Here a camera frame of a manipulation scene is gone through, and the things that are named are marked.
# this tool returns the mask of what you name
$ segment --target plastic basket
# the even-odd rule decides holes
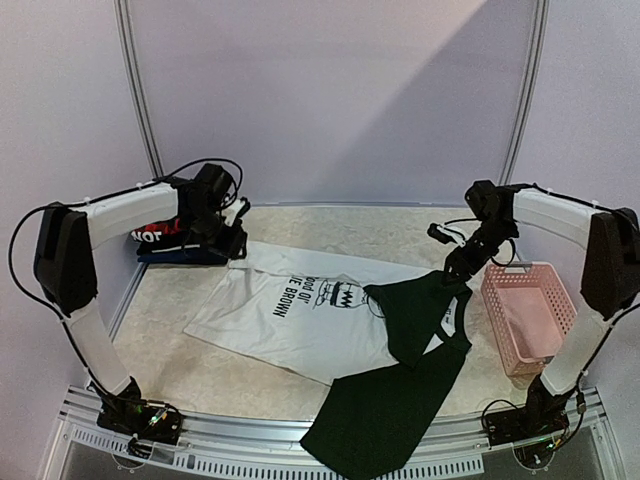
[[[542,262],[489,265],[481,291],[506,374],[540,373],[558,352],[576,317],[553,266]]]

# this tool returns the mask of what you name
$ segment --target marble-patterned surface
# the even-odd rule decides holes
[[[442,268],[453,247],[429,238],[429,224],[469,216],[451,208],[261,207],[247,214],[245,227],[254,240]],[[457,226],[470,232],[475,225]],[[499,258],[509,256],[507,247]],[[182,333],[224,273],[224,267],[151,266],[115,340],[120,358],[146,398],[203,413],[313,419],[328,387]],[[481,278],[469,284],[474,295],[465,325],[473,348],[439,415],[482,410],[496,398],[525,399],[526,384],[504,374]]]

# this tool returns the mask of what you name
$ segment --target white wall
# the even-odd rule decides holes
[[[552,0],[532,111],[514,182],[640,212],[640,4]],[[519,242],[579,291],[584,255],[540,232]],[[592,368],[629,478],[640,471],[640,315],[612,333]]]
[[[167,170],[229,156],[254,202],[460,204],[507,156],[534,0],[136,0]]]
[[[4,2],[0,14],[0,252],[34,206],[127,187],[149,177],[111,1]],[[32,280],[38,221],[16,252]],[[135,259],[115,239],[98,251],[106,319]],[[0,274],[0,478],[35,478],[70,383],[84,379],[56,318]]]

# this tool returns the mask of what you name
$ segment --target t-shirt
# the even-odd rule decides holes
[[[364,291],[430,270],[347,255],[249,242],[230,262],[185,333],[330,385],[395,365],[378,304]],[[457,300],[442,319],[455,331]],[[425,352],[442,344],[434,336]]]

